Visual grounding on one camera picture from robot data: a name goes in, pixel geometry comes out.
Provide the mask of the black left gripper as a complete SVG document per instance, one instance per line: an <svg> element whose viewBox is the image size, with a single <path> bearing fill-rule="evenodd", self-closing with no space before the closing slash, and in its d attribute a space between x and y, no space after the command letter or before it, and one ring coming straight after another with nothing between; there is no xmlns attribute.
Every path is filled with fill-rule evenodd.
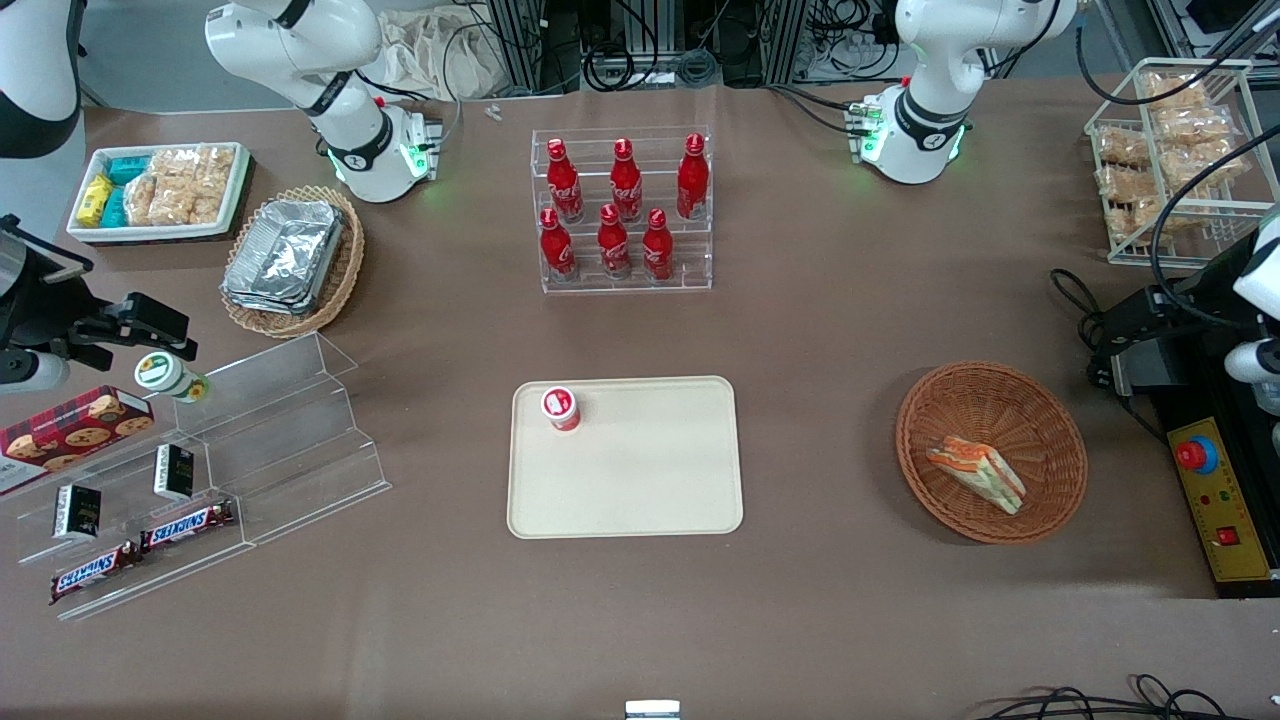
<svg viewBox="0 0 1280 720"><path fill-rule="evenodd" d="M1207 331L1203 320L1180 309L1157 286L1138 290L1105 310L1103 318L1097 322L1097 354L1120 354L1123 347Z"/></svg>

